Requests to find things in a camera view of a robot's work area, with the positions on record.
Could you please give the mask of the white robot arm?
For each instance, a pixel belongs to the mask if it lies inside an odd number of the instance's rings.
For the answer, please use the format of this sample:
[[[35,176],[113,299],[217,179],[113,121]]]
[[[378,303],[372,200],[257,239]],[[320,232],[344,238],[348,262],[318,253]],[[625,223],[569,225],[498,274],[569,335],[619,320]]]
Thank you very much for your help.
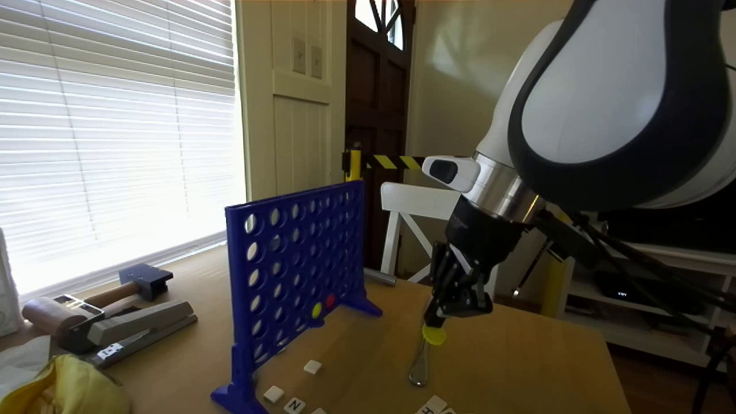
[[[572,0],[520,55],[472,157],[420,171],[458,202],[432,253],[424,322],[482,316],[490,272],[546,209],[685,208],[733,183],[733,0]]]

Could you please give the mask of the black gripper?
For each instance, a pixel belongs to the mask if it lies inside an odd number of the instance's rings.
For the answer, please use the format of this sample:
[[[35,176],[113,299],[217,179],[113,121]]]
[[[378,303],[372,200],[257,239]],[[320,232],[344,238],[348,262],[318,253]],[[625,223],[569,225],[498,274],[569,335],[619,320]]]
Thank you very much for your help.
[[[432,253],[432,299],[424,310],[424,328],[443,328],[451,318],[490,314],[492,299],[486,283],[515,249],[520,236],[520,223],[492,218],[467,198],[458,198],[447,239]]]

